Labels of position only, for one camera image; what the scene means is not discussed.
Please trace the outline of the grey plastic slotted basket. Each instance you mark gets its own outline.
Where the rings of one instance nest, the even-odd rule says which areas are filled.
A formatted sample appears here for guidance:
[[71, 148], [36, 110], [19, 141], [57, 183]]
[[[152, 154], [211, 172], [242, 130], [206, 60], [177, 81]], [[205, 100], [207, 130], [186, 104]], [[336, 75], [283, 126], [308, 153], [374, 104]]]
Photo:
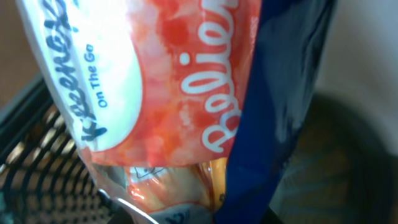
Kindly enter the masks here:
[[1, 110], [1, 223], [114, 223], [43, 78]]

